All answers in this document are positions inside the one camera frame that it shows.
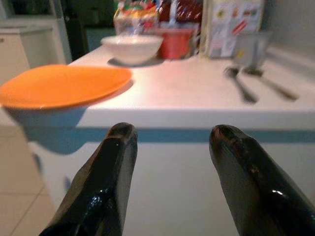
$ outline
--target orange plate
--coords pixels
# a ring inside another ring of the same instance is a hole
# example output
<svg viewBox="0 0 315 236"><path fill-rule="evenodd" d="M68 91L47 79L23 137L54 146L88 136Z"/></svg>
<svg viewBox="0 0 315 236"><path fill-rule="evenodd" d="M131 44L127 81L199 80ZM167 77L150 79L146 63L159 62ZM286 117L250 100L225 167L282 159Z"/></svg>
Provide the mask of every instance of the orange plate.
<svg viewBox="0 0 315 236"><path fill-rule="evenodd" d="M5 83L0 103L19 109L72 107L102 98L130 79L130 70L123 68L47 65Z"/></svg>

